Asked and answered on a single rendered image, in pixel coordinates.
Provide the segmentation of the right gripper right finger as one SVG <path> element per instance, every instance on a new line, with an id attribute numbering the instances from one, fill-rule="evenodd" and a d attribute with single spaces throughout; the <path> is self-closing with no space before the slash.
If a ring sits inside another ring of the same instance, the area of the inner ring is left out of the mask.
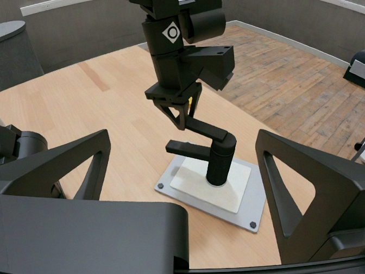
<path id="1" fill-rule="evenodd" d="M 281 264 L 306 262 L 334 233 L 365 229 L 365 165 L 259 129 L 255 151 Z M 313 184 L 304 215 L 273 156 Z"/>

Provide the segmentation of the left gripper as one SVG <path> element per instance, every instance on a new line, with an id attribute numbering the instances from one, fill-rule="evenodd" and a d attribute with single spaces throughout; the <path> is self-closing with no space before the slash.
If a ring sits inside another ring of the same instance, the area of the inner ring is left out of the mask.
<path id="1" fill-rule="evenodd" d="M 144 93 L 146 99 L 153 100 L 153 104 L 164 113 L 172 123 L 177 127 L 178 130 L 185 130 L 187 116 L 194 117 L 194 113 L 203 90 L 202 83 L 196 82 L 198 77 L 196 77 L 193 81 L 189 83 L 182 90 L 173 90 L 173 89 L 165 89 L 163 85 L 163 81 L 161 78 L 160 70 L 158 67 L 157 59 L 168 58 L 174 55 L 177 55 L 185 50 L 183 46 L 181 49 L 178 49 L 173 52 L 158 54 L 158 55 L 150 55 L 153 66 L 155 69 L 155 73 L 158 79 L 154 85 L 152 85 L 149 89 L 147 89 Z M 179 53 L 178 53 L 179 52 Z M 190 112 L 188 114 L 189 107 L 189 99 L 192 97 Z M 180 123 L 175 118 L 169 107 L 177 110 L 180 115 Z"/>

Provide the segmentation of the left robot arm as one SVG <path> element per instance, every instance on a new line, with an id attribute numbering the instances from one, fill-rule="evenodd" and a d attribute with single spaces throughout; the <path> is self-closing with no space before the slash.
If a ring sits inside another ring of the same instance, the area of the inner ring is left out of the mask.
<path id="1" fill-rule="evenodd" d="M 234 46 L 191 45 L 223 35 L 222 0 L 126 1 L 139 4 L 148 13 L 141 24 L 150 54 L 176 51 L 184 46 L 183 38 L 190 44 L 177 55 L 157 59 L 165 89 L 182 90 L 196 77 L 216 91 L 225 88 L 234 75 Z M 45 150 L 48 143 L 41 134 L 0 125 L 0 165 Z"/>

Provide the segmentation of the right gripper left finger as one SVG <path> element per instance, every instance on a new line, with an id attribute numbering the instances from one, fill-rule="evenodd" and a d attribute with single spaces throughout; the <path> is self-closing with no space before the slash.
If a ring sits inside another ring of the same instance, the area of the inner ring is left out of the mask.
<path id="1" fill-rule="evenodd" d="M 93 156 L 73 200 L 99 200 L 111 152 L 107 129 L 3 165 L 0 192 L 5 195 L 51 197 L 54 183 Z"/>

